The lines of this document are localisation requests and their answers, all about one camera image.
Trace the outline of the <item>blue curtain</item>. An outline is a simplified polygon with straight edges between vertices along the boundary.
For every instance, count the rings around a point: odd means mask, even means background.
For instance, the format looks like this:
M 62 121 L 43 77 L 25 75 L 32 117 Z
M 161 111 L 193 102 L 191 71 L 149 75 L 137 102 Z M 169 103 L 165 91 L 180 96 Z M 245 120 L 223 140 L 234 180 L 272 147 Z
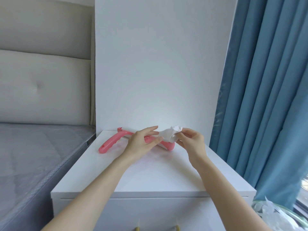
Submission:
M 238 0 L 210 148 L 293 209 L 308 174 L 308 0 Z

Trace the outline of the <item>person's left forearm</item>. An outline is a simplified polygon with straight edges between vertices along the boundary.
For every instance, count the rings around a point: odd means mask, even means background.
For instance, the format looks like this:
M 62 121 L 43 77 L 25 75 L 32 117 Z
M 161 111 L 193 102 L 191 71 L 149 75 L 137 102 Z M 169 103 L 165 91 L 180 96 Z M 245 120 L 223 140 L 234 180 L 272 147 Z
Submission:
M 126 152 L 114 159 L 41 231 L 93 231 L 121 177 L 135 160 Z

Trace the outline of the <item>person's right hand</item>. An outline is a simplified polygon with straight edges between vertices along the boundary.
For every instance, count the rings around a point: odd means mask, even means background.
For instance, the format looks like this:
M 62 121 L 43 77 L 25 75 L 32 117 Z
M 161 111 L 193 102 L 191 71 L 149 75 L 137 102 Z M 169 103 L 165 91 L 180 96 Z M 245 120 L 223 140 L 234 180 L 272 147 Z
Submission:
M 186 150 L 191 165 L 198 169 L 209 160 L 206 154 L 204 137 L 201 133 L 190 128 L 183 128 L 182 132 L 177 133 L 179 140 L 191 139 L 191 150 Z

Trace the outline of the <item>clear plastic bag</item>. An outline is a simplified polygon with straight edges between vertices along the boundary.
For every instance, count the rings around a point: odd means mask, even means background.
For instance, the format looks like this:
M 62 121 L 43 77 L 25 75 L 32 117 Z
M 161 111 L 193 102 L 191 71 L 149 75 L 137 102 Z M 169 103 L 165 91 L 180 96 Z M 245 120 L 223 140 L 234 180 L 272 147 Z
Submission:
M 260 200 L 255 196 L 252 208 L 272 231 L 308 231 L 308 220 L 305 217 L 266 197 Z

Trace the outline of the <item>white cabinet drawer front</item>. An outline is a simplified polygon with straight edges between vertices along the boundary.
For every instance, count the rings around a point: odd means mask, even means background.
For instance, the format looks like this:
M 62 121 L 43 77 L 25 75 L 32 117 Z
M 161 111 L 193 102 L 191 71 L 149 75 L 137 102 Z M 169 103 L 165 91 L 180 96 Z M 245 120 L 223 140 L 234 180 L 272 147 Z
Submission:
M 225 231 L 210 197 L 111 198 L 93 231 Z

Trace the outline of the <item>person's left hand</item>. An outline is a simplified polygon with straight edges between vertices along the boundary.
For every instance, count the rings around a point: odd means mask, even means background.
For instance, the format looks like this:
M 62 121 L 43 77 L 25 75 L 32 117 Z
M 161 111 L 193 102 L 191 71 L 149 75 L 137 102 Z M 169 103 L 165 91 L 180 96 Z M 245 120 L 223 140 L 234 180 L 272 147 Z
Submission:
M 147 147 L 144 141 L 146 136 L 156 136 L 158 126 L 148 127 L 136 131 L 129 139 L 123 153 L 116 158 L 115 162 L 121 167 L 129 167 L 143 156 L 145 156 L 153 147 Z

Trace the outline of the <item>person's right forearm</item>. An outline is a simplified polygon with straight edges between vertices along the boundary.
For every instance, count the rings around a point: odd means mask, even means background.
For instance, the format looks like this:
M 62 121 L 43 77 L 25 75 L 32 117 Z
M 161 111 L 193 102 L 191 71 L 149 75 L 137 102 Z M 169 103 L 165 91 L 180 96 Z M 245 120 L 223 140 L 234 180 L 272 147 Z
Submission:
M 226 231 L 272 231 L 229 183 L 206 152 L 188 153 L 188 157 L 200 175 Z

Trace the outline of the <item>beige upholstered headboard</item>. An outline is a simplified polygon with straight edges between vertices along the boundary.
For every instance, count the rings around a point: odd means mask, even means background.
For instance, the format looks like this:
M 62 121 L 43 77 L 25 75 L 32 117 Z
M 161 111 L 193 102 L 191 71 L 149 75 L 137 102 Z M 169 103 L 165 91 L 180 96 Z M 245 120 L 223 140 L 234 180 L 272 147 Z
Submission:
M 93 4 L 0 0 L 0 123 L 95 125 Z

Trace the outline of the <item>grey mattress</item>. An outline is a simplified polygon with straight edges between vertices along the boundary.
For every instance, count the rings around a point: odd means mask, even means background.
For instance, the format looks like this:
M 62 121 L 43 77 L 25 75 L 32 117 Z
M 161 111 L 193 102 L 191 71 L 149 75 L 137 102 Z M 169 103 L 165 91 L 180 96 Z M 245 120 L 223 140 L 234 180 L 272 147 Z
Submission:
M 40 231 L 51 191 L 95 140 L 88 125 L 0 123 L 0 231 Z

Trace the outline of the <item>pink plastic lint roller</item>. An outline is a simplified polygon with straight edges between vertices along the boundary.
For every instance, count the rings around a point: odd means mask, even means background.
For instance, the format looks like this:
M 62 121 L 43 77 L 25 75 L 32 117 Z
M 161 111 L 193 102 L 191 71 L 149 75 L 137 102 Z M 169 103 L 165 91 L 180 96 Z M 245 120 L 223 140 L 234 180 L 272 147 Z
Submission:
M 135 129 L 126 127 L 117 128 L 117 133 L 104 142 L 98 149 L 98 152 L 101 154 L 107 153 L 107 151 L 122 137 L 130 138 L 136 131 Z M 167 140 L 163 140 L 158 145 L 168 151 L 172 151 L 175 148 L 175 143 L 168 142 Z

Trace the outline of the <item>white bedside cabinet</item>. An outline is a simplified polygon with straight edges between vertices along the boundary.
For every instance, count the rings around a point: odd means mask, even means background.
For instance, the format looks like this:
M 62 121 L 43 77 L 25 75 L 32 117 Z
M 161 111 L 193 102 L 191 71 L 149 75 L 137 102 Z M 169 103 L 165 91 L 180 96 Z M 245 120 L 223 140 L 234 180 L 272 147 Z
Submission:
M 105 154 L 99 147 L 116 131 L 102 131 L 66 175 L 51 191 L 54 216 L 57 216 L 83 191 L 127 145 L 121 138 Z M 210 197 L 187 152 L 176 145 L 172 151 L 159 146 L 131 165 L 123 174 L 111 198 Z

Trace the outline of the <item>white paper sheet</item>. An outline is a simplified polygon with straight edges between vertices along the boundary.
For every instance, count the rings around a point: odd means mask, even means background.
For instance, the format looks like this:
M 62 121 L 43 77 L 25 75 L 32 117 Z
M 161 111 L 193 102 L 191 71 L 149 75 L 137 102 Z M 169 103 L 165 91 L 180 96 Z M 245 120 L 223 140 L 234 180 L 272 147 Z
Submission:
M 181 126 L 171 126 L 163 131 L 160 131 L 158 136 L 163 137 L 164 142 L 175 143 L 179 138 L 177 133 L 182 132 L 183 127 Z

